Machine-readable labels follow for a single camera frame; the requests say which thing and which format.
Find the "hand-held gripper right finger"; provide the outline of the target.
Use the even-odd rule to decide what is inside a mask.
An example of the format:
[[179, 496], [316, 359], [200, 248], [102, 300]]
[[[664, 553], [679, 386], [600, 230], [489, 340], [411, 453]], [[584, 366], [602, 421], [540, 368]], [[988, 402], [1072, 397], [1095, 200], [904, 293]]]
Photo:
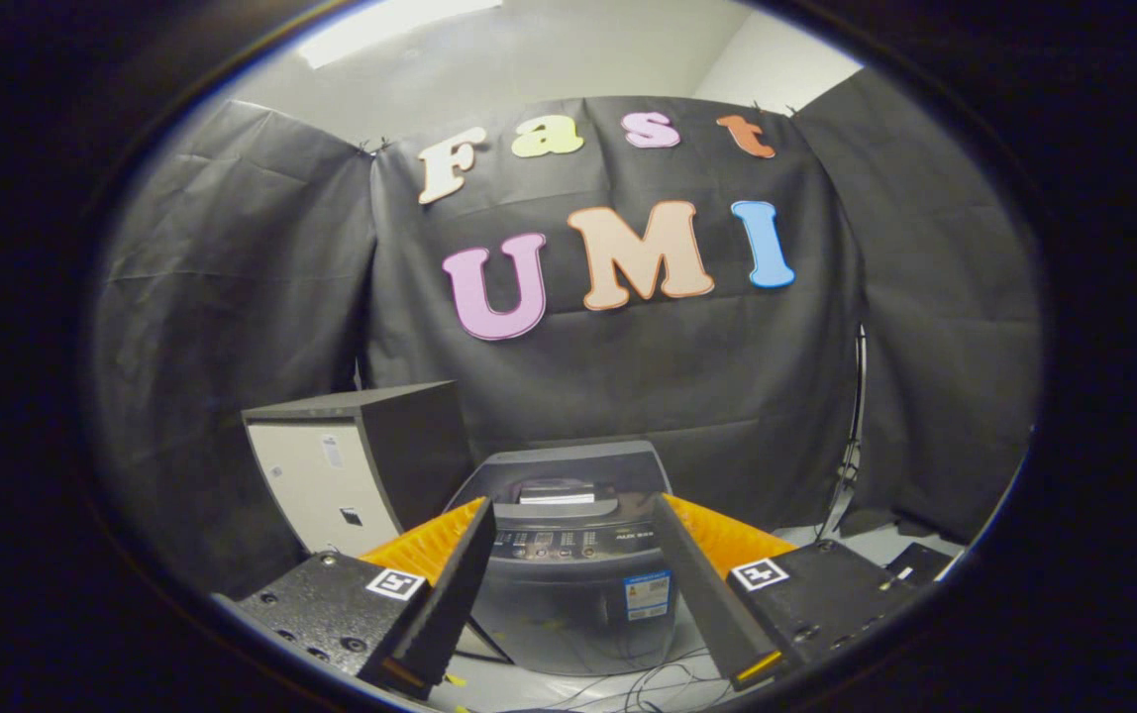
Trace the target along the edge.
[[737, 691], [839, 658], [918, 599], [926, 547], [879, 565], [819, 539], [797, 547], [661, 494], [652, 527], [717, 672]]

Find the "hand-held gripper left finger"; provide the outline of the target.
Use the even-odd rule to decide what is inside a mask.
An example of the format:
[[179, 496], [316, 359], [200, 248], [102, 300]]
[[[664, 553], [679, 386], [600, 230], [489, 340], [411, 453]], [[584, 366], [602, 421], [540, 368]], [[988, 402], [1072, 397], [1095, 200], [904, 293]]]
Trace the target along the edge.
[[215, 603], [289, 666], [375, 700], [425, 700], [468, 624], [495, 536], [482, 496], [362, 556], [319, 552]]

